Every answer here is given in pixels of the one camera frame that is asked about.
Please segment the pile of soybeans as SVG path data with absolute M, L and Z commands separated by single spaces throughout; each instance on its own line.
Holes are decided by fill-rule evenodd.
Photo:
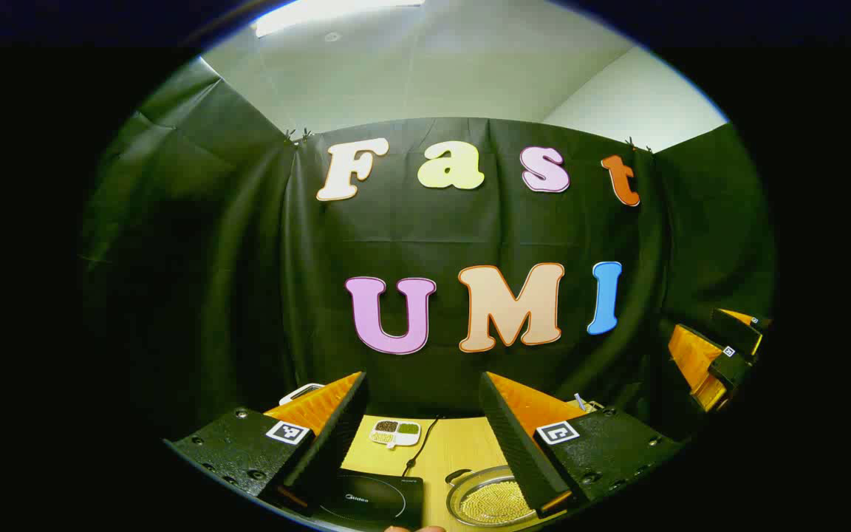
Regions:
M 534 513 L 513 480 L 487 482 L 467 492 L 459 503 L 459 511 L 469 521 L 483 525 L 520 521 Z

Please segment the black induction cooktop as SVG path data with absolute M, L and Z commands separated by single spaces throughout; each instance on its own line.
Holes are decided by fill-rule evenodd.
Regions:
M 318 495 L 312 518 L 362 532 L 416 530 L 423 525 L 423 481 L 341 469 Z

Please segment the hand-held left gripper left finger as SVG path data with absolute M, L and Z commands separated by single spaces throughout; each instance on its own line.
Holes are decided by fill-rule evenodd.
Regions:
M 266 413 L 236 407 L 172 445 L 215 478 L 300 513 L 334 480 L 367 407 L 355 372 Z

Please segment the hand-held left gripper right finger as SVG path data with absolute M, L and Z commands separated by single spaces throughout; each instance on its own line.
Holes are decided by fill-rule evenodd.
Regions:
M 524 500 L 540 517 L 610 497 L 682 448 L 617 407 L 587 413 L 492 372 L 480 378 L 479 403 Z

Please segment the steel pot with black handles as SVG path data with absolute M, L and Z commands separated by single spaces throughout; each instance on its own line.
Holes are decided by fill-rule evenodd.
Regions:
M 458 469 L 445 478 L 447 511 L 457 521 L 477 528 L 505 528 L 529 522 L 536 512 L 524 500 L 510 467 Z

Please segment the white toaster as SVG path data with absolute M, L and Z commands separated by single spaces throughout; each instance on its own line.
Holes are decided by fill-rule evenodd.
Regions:
M 321 389 L 321 388 L 324 388 L 324 385 L 319 384 L 319 383 L 307 383 L 307 384 L 301 385 L 300 387 L 298 387 L 294 391 L 288 393 L 286 396 L 281 397 L 278 404 L 280 406 L 283 406 L 284 404 L 288 404 L 291 401 L 297 400 L 297 398 L 303 397 L 303 396 L 305 396 L 305 395 L 307 395 L 311 392 L 314 392 L 318 389 Z

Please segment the white divided dish of beans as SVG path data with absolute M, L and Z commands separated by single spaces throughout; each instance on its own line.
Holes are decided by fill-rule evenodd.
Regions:
M 376 420 L 374 428 L 369 431 L 369 439 L 385 445 L 388 449 L 393 449 L 395 446 L 416 445 L 422 432 L 421 425 L 418 422 Z

